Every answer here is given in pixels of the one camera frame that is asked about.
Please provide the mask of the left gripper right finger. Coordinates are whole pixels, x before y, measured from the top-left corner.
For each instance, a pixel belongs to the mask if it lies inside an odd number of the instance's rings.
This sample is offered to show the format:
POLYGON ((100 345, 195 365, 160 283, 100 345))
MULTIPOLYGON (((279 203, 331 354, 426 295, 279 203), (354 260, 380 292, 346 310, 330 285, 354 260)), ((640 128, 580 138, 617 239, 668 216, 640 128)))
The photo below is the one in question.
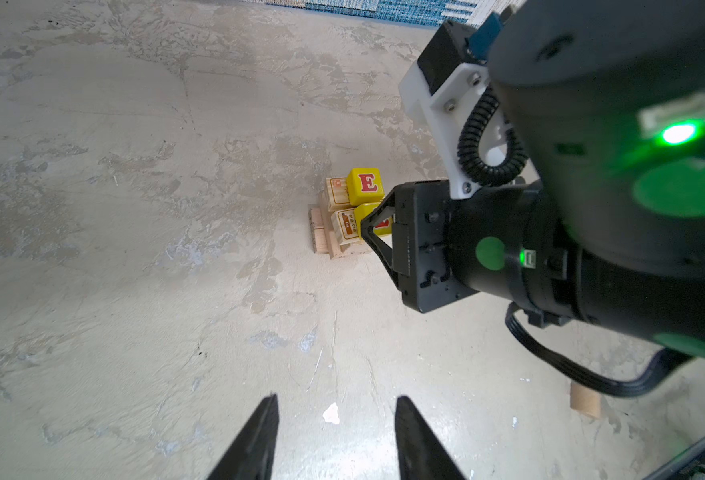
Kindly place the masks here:
POLYGON ((402 480, 466 479, 408 396, 397 399, 395 434, 402 480))

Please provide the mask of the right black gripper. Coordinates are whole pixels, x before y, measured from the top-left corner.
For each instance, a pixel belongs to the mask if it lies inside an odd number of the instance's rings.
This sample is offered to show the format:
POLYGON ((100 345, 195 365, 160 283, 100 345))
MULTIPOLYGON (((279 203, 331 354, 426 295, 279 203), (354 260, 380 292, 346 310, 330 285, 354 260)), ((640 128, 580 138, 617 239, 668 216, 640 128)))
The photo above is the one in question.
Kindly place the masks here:
POLYGON ((361 222, 360 234, 402 293, 404 304, 428 313, 476 294, 449 263, 448 228, 455 202, 447 180, 397 186, 361 222), (388 244, 375 231, 388 220, 388 244))

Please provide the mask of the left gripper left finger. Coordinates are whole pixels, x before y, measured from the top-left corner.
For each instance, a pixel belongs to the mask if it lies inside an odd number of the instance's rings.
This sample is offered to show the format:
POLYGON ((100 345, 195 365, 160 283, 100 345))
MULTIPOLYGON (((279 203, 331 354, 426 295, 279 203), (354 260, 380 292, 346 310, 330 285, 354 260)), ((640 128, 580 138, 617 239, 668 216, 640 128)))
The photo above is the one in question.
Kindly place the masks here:
POLYGON ((208 480, 272 478, 279 425, 278 395, 262 398, 224 456, 210 472, 208 480))

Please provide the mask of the yellow letter cube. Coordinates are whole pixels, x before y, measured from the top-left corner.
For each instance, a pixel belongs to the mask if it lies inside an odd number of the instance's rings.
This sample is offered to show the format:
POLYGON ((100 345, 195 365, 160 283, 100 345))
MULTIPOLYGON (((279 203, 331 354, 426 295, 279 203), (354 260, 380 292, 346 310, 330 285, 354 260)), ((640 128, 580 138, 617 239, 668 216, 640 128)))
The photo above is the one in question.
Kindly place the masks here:
POLYGON ((380 202, 385 196, 378 168, 352 168, 346 178, 348 199, 352 206, 380 202))

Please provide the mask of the patterned wood block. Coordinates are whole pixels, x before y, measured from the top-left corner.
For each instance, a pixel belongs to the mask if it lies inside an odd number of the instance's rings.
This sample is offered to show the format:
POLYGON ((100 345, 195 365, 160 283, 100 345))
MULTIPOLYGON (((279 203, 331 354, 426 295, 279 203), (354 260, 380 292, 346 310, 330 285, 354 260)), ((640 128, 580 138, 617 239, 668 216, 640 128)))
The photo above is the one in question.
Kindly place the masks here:
POLYGON ((346 185, 346 177, 326 178, 326 209, 328 211, 338 211, 352 208, 350 203, 350 195, 348 195, 348 185, 346 185))
POLYGON ((330 214, 334 238, 340 247, 357 244, 362 241, 358 232, 354 208, 336 210, 330 214))

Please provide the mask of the light wood block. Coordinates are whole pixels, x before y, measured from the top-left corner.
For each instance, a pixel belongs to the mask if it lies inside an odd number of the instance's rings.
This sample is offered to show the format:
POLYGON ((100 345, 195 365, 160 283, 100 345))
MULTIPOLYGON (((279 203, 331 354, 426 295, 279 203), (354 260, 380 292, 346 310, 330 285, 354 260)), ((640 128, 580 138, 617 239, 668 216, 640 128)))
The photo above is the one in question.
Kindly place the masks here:
POLYGON ((330 221, 330 214, 332 212, 326 209, 326 195, 324 191, 318 194, 318 208, 322 211, 322 220, 324 220, 324 229, 326 229, 326 238, 328 238, 328 255, 332 259, 343 258, 352 255, 362 255, 371 252, 371 248, 362 240, 360 243, 352 244, 344 247, 340 247, 336 238, 334 238, 334 229, 332 229, 332 221, 330 221))

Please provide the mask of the small wood cylinder block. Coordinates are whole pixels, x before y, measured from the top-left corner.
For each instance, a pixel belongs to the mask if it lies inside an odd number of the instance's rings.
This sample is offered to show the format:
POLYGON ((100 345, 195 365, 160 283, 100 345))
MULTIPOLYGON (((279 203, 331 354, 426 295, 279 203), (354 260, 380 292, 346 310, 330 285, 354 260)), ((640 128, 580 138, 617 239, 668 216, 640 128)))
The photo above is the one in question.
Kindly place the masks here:
POLYGON ((602 416, 602 395, 584 385, 572 382, 570 385, 570 408, 592 419, 602 416))

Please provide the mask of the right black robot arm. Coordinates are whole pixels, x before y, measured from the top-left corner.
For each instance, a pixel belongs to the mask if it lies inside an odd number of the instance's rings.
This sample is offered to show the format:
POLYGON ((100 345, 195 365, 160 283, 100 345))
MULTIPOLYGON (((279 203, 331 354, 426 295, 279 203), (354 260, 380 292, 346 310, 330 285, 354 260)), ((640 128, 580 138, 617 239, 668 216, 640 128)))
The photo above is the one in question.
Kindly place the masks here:
POLYGON ((447 178, 360 232, 406 306, 483 292, 705 359, 705 1, 447 20, 401 95, 447 178))

